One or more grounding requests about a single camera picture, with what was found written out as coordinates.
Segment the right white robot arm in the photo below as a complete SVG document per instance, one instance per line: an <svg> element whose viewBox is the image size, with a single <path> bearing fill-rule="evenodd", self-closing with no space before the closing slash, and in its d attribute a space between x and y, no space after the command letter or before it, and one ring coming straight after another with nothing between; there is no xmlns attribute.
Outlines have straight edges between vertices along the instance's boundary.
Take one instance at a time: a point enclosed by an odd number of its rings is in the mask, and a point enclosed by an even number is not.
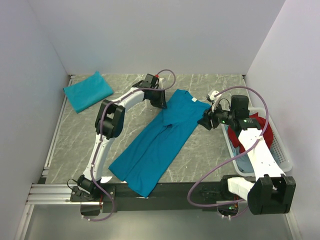
<svg viewBox="0 0 320 240"><path fill-rule="evenodd" d="M213 90L207 95L211 107L204 111L198 124L207 130L220 124L229 126L245 149L253 168L255 181L244 177L228 176L222 180L219 193L230 200L237 195L247 201L254 215L287 214L290 211L296 182L287 176L276 163L264 138L268 122L261 126L250 116L249 98L245 95L233 95L228 110L220 104L220 93Z"/></svg>

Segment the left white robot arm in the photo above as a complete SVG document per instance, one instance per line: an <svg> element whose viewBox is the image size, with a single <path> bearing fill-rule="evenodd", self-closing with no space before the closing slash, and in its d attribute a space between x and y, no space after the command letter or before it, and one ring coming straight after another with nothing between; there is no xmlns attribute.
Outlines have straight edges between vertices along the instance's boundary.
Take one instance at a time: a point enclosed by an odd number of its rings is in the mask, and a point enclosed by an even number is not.
<svg viewBox="0 0 320 240"><path fill-rule="evenodd" d="M134 85L123 95L114 100L103 100L95 120L95 141L89 162L72 187L70 201L111 202L115 198L114 183L102 182L103 167L109 150L120 136L126 112L135 105L148 100L153 107L166 109L166 78L159 74L147 74L144 80Z"/></svg>

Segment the blue polo t-shirt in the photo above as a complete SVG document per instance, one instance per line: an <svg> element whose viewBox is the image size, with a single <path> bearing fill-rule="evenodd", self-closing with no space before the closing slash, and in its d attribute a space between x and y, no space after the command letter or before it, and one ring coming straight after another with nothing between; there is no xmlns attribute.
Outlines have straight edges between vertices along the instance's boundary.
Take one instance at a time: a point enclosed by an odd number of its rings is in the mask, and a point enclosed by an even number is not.
<svg viewBox="0 0 320 240"><path fill-rule="evenodd" d="M147 198L210 105L177 89L163 109L109 166L109 170Z"/></svg>

